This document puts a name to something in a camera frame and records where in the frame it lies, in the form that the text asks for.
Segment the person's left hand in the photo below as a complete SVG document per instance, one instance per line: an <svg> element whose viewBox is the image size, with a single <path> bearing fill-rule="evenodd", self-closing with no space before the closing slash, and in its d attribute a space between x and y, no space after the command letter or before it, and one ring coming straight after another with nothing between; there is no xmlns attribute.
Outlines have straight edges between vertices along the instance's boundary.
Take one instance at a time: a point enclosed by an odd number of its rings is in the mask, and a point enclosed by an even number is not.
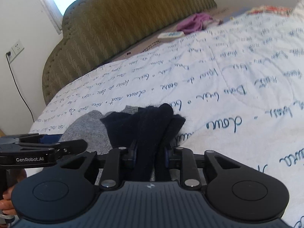
<svg viewBox="0 0 304 228"><path fill-rule="evenodd" d="M27 178L27 173L25 169L18 170L18 175L17 175L17 183L21 182L22 180ZM12 204L11 200L11 194L12 191L14 190L16 184L13 185L12 187L9 187L4 193L3 193L3 199L1 200L1 211L5 215L16 215L17 212L14 208L14 205Z"/></svg>

